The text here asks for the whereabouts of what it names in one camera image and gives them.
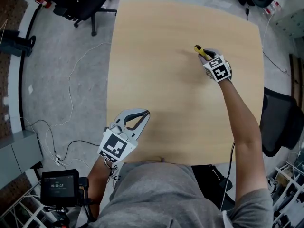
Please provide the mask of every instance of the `hand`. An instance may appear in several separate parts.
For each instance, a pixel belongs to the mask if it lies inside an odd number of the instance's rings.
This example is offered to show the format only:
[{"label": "hand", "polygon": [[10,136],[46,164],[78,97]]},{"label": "hand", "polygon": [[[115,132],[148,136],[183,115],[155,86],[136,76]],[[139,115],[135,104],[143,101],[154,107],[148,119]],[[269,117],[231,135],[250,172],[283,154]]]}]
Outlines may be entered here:
[{"label": "hand", "polygon": [[196,45],[194,50],[198,52],[198,57],[203,65],[203,68],[211,79],[214,79],[216,82],[220,82],[224,79],[231,81],[232,70],[230,64],[224,59],[218,50],[202,49],[199,45]]}]

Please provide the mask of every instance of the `concrete floor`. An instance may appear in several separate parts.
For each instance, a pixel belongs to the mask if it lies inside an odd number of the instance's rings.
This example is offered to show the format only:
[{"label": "concrete floor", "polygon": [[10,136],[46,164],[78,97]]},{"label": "concrete floor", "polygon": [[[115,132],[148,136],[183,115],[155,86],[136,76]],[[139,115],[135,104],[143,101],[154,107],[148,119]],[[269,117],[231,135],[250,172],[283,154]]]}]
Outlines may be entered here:
[{"label": "concrete floor", "polygon": [[[177,0],[217,8],[246,19],[245,7],[237,0]],[[119,0],[107,1],[104,7],[117,8]],[[261,39],[267,25],[267,17],[262,10],[250,7],[248,20],[259,26]],[[37,41],[30,57],[26,58],[23,69],[22,103],[24,116],[31,122],[44,119],[49,124],[62,124],[67,121],[71,112],[68,95],[68,76],[76,61],[90,48],[101,42],[111,42],[115,16],[113,13],[97,13],[97,36],[91,37],[91,21],[81,22],[78,28],[73,22],[53,14],[52,9],[42,9],[35,20],[32,35]],[[111,45],[101,45],[91,50],[77,64],[71,76],[71,96],[74,111],[71,121],[63,126],[52,128],[57,153],[64,156],[67,145],[73,140],[85,140],[99,144],[102,132],[106,126],[107,77]],[[290,74],[288,54],[297,55],[295,44],[284,35],[278,34],[268,27],[264,52],[282,69]],[[264,57],[265,87],[289,95],[291,78],[280,72],[266,57]],[[34,126],[48,152],[43,151],[44,160],[42,171],[63,170],[56,166],[51,159],[53,145],[50,132],[46,146],[46,131],[48,127],[39,122]],[[69,148],[69,154],[64,163],[72,159],[82,159],[90,167],[97,159],[96,146],[76,142]],[[289,151],[282,148],[274,158],[265,157],[267,173],[279,163],[287,159]],[[86,176],[89,169],[84,163],[74,160],[68,169],[77,169],[80,176]],[[228,164],[217,165],[226,176]],[[230,179],[235,183],[235,165],[232,166]],[[102,207],[108,202],[113,188],[108,185],[102,202]],[[235,189],[229,195],[234,198]]]}]

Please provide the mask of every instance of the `screen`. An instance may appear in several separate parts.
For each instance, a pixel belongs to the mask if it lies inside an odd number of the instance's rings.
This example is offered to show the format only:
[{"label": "screen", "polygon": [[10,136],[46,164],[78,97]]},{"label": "screen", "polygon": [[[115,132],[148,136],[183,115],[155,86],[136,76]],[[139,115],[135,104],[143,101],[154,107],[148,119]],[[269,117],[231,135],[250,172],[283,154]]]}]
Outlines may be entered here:
[{"label": "screen", "polygon": [[74,176],[49,177],[44,179],[44,190],[49,197],[73,197]]}]

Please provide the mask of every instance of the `metal rack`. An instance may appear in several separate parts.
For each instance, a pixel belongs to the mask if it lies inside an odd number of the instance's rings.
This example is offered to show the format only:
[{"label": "metal rack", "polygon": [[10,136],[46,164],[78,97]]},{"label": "metal rack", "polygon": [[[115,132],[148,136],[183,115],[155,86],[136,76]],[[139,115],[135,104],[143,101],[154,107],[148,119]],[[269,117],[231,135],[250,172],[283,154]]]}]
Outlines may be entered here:
[{"label": "metal rack", "polygon": [[[288,162],[286,162],[286,165],[282,166],[281,168],[276,167],[275,170],[277,171],[275,180],[278,178],[279,175],[282,175],[285,179],[288,180],[288,184],[286,185],[286,187],[285,187],[285,189],[284,189],[284,191],[282,192],[281,195],[278,196],[278,192],[280,191],[280,189],[277,189],[277,191],[273,194],[273,199],[274,199],[273,209],[274,209],[274,212],[279,210],[280,206],[283,204],[283,202],[285,201],[285,198],[287,197],[288,190],[290,189],[290,187],[292,185],[294,185],[294,188],[297,191],[293,195],[291,200],[280,210],[280,214],[275,218],[273,224],[277,224],[278,221],[280,220],[280,218],[283,215],[285,215],[290,210],[290,208],[295,204],[299,195],[301,193],[304,193],[304,182],[303,182],[304,172],[302,172],[300,169],[298,169],[297,167],[295,167],[294,165],[292,165],[291,163],[288,163]],[[289,221],[283,227],[286,227],[290,223],[291,223],[291,221]]]},{"label": "metal rack", "polygon": [[8,210],[0,216],[0,226],[4,228],[48,228],[57,221],[51,212],[44,212],[40,203],[40,182],[29,189]]}]

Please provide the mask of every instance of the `wooden table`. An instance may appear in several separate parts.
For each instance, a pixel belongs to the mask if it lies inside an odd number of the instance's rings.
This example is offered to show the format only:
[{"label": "wooden table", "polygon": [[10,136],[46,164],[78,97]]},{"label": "wooden table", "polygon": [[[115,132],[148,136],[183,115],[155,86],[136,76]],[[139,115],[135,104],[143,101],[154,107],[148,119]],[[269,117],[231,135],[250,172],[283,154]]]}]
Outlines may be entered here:
[{"label": "wooden table", "polygon": [[108,124],[125,109],[151,118],[125,162],[229,162],[233,136],[220,87],[193,47],[216,48],[260,122],[264,67],[258,27],[220,10],[168,0],[122,0],[112,39]]}]

